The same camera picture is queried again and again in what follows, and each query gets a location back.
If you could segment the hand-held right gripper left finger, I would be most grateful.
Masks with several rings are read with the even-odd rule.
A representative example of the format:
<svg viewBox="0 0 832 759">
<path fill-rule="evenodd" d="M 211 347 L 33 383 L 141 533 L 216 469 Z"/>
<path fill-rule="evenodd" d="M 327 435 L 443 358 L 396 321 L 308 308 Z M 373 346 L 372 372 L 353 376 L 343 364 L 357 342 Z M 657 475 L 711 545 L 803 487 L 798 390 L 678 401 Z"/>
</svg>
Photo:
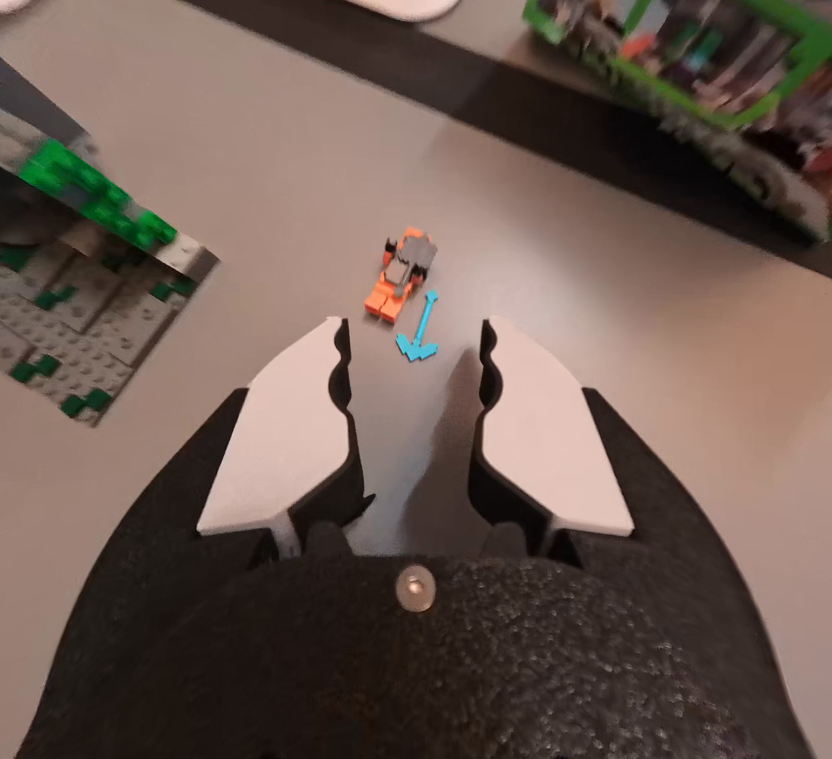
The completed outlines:
<svg viewBox="0 0 832 759">
<path fill-rule="evenodd" d="M 348 320 L 328 317 L 250 382 L 196 530 L 267 530 L 299 556 L 319 522 L 345 527 L 367 494 L 351 400 Z"/>
</svg>

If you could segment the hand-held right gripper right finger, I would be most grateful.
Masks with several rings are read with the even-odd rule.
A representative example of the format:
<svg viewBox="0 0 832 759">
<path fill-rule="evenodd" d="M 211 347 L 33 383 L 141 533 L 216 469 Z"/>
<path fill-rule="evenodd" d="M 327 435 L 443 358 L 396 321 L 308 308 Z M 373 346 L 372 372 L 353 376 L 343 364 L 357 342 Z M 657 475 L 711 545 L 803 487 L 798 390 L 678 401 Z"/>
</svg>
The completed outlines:
<svg viewBox="0 0 832 759">
<path fill-rule="evenodd" d="M 474 426 L 468 498 L 528 556 L 559 534 L 634 536 L 631 515 L 580 381 L 503 316 L 483 320 L 482 405 Z"/>
</svg>

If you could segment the blue lego pickaxe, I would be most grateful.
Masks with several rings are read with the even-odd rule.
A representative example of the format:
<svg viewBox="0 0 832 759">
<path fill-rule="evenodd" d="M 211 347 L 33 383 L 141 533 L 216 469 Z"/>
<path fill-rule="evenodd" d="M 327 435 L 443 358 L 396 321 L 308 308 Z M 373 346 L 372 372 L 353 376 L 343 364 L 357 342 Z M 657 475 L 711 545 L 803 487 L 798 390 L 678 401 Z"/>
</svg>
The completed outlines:
<svg viewBox="0 0 832 759">
<path fill-rule="evenodd" d="M 414 336 L 410 339 L 405 334 L 399 333 L 396 336 L 396 345 L 400 353 L 408 359 L 410 363 L 417 361 L 424 361 L 435 356 L 439 350 L 437 344 L 423 342 L 425 332 L 429 323 L 429 318 L 432 314 L 432 308 L 436 303 L 439 295 L 436 290 L 429 290 L 425 296 L 425 306 L 419 321 L 418 328 Z"/>
</svg>

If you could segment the orange lego minifigure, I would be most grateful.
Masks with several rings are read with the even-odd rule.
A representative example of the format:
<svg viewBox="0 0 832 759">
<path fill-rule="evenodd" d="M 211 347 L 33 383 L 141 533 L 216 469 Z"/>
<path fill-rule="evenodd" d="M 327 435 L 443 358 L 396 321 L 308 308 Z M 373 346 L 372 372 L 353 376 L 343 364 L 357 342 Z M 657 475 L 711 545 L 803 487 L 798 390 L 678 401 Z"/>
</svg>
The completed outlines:
<svg viewBox="0 0 832 759">
<path fill-rule="evenodd" d="M 389 238 L 379 278 L 364 301 L 365 311 L 394 326 L 412 292 L 427 280 L 438 251 L 430 234 L 414 227 L 398 239 Z"/>
</svg>

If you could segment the grey green lego building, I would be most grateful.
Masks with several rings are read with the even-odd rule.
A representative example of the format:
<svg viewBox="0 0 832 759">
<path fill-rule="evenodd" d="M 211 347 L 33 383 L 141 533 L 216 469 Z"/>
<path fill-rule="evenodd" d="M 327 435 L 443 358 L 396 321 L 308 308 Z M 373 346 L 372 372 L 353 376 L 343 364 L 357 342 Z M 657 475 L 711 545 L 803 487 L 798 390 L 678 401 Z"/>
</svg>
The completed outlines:
<svg viewBox="0 0 832 759">
<path fill-rule="evenodd" d="M 219 260 L 5 60 L 1 176 L 2 374 L 95 427 Z"/>
</svg>

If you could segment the green lego box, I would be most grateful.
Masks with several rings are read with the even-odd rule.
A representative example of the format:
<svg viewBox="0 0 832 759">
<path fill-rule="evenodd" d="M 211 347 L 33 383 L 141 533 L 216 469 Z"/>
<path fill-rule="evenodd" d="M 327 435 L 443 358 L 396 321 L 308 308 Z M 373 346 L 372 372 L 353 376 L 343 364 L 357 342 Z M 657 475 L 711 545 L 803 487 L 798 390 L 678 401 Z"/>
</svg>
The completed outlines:
<svg viewBox="0 0 832 759">
<path fill-rule="evenodd" d="M 830 0 L 526 0 L 523 19 L 759 205 L 830 241 Z"/>
</svg>

